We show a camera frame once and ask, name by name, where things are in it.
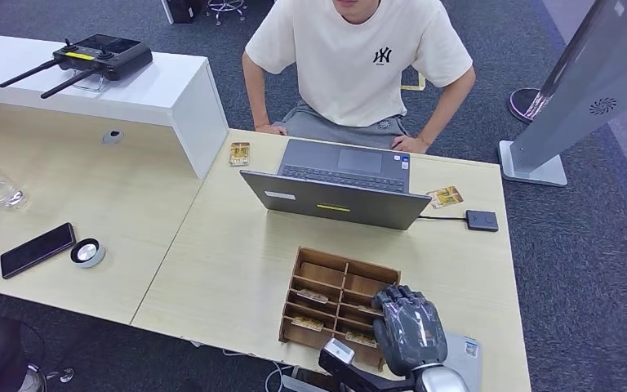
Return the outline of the person's left hand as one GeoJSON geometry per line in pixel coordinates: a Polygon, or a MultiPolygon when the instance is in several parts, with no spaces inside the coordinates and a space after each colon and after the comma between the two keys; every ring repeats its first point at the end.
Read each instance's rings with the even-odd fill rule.
{"type": "Polygon", "coordinates": [[[420,137],[397,136],[394,138],[391,149],[413,154],[425,154],[429,148],[429,143],[420,137]]]}

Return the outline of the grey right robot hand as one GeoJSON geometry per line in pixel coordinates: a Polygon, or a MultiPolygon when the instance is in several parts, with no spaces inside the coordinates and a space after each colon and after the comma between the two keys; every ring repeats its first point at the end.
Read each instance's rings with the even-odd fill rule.
{"type": "Polygon", "coordinates": [[[447,359],[447,339],[437,308],[422,292],[407,285],[390,285],[375,294],[371,306],[383,313],[372,326],[394,375],[406,376],[416,368],[447,359]]]}

